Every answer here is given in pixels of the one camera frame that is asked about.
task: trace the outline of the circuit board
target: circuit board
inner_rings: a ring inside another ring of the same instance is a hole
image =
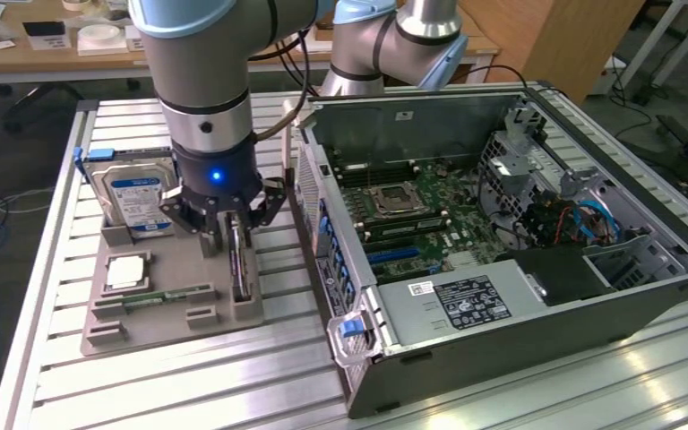
[[[467,174],[443,159],[419,161],[411,168],[417,173],[410,180],[341,190],[354,225],[370,221],[381,229],[378,237],[375,227],[361,231],[381,284],[491,263],[508,250],[471,198]],[[413,219],[422,220],[403,221],[409,214],[399,211],[411,211]],[[415,228],[421,224],[426,232]],[[405,258],[381,262],[381,256]]]

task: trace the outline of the floor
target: floor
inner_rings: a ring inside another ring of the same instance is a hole
[[[649,27],[628,33],[617,49],[620,57],[629,59],[646,36]],[[653,67],[673,40],[662,40],[646,68]],[[319,83],[321,75],[313,81]],[[645,80],[638,76],[630,84],[628,94]],[[149,80],[142,80],[142,87],[137,91],[126,89],[125,81],[79,82],[75,88],[87,99],[137,99],[153,97],[153,88]],[[23,95],[31,85],[15,85],[14,95],[0,97],[0,116],[18,96]],[[293,83],[282,76],[265,74],[251,77],[251,91],[291,90]],[[676,116],[688,127],[688,57],[680,70],[670,77],[666,85],[668,99],[653,99],[644,110],[650,114]],[[606,98],[589,98],[584,105],[585,111],[597,122],[614,132],[638,122],[642,117],[612,104]],[[24,190],[39,189],[52,185],[56,168],[62,158],[63,145],[70,131],[74,112],[74,102],[60,94],[52,94],[39,102],[39,106],[27,112],[30,117],[23,124],[20,134],[7,135],[0,124],[0,197],[19,193]],[[654,125],[638,128],[625,134],[628,141],[662,150],[672,142],[660,139],[654,134]],[[28,208],[42,205],[48,196],[39,194],[16,203],[16,208]],[[11,215],[6,221],[8,239],[0,250],[0,374],[8,347],[8,340],[16,325],[16,316],[28,281],[31,262],[39,243],[40,227],[44,211]]]

